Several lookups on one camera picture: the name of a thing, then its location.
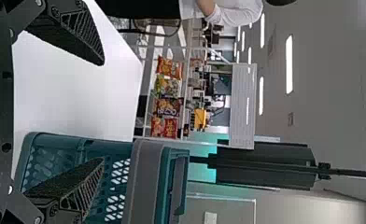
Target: person's arm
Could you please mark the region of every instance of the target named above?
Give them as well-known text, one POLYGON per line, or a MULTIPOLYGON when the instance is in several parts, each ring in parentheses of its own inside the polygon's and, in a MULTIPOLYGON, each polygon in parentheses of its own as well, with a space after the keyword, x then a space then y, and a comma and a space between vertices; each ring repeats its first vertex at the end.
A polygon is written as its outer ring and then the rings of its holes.
POLYGON ((215 25, 231 27, 253 23, 260 18, 262 12, 262 4, 257 8, 219 7, 214 0, 197 0, 197 4, 204 13, 206 21, 215 25))
POLYGON ((197 5, 206 17, 212 15, 216 7, 214 0, 197 0, 197 5))

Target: person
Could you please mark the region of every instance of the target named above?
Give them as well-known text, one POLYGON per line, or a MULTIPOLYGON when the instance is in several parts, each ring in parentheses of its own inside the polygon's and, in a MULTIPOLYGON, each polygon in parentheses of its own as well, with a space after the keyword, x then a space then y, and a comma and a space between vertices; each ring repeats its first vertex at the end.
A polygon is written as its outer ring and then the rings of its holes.
MULTIPOLYGON (((126 19, 194 19, 237 27, 257 21, 262 0, 95 0, 107 16, 126 19)), ((266 0, 285 6, 296 0, 266 0)))

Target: screw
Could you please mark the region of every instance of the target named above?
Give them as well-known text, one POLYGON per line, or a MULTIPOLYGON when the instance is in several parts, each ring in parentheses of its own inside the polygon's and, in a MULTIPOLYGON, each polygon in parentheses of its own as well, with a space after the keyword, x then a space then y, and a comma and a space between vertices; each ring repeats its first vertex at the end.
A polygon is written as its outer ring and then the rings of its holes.
POLYGON ((81 220, 81 216, 80 215, 76 216, 75 220, 73 220, 73 224, 78 224, 80 222, 80 220, 81 220))
POLYGON ((4 143, 2 145, 2 151, 4 153, 8 153, 9 151, 11 151, 11 149, 12 149, 12 145, 10 143, 4 143))
POLYGON ((11 72, 2 72, 2 78, 3 79, 12 79, 13 74, 11 72))
POLYGON ((50 217, 55 217, 55 215, 57 215, 58 212, 58 205, 55 204, 51 207, 51 209, 49 210, 49 216, 50 217))
POLYGON ((83 2, 81 0, 76 0, 76 6, 83 7, 83 2))
POLYGON ((51 13, 52 13, 52 16, 54 16, 55 18, 59 18, 59 10, 57 7, 53 7, 51 9, 51 13))
POLYGON ((37 217, 35 219, 35 224, 40 224, 41 223, 41 217, 37 217))

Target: snack bag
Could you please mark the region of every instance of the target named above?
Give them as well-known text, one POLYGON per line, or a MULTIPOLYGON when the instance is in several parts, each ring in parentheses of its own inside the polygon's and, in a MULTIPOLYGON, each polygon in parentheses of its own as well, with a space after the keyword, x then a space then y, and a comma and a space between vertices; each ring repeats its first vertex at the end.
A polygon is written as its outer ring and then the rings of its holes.
POLYGON ((160 118, 151 119, 151 137, 162 137, 164 131, 164 120, 160 118))
POLYGON ((202 67, 204 66, 204 60, 200 58, 190 59, 190 68, 202 67))
POLYGON ((182 63, 175 63, 170 59, 158 58, 156 73, 180 80, 182 78, 182 63))
POLYGON ((164 119, 163 137, 177 139, 177 119, 164 119))
POLYGON ((170 116, 177 118, 180 115, 180 100, 171 98, 158 99, 154 112, 158 117, 170 116))
POLYGON ((180 81, 176 79, 166 79, 163 75, 157 75, 155 91, 159 96, 178 98, 180 94, 180 81))
POLYGON ((194 89, 202 89, 203 83, 202 79, 189 77, 188 85, 194 89))

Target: white ceiling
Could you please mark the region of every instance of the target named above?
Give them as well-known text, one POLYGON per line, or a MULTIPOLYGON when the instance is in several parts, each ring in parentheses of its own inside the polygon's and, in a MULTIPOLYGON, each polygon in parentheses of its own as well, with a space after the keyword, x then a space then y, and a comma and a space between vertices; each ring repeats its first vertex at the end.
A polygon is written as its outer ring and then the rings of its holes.
MULTIPOLYGON (((299 0, 265 7, 266 47, 260 23, 246 30, 246 50, 264 76, 264 113, 257 134, 308 143, 318 161, 366 170, 366 0, 299 0), (267 42, 275 29, 274 54, 267 42), (285 41, 293 35, 294 92, 286 95, 285 41), (294 112, 295 125, 288 127, 294 112)), ((241 53, 247 62, 247 53, 241 53)), ((366 181, 334 178, 324 188, 366 200, 366 181)))

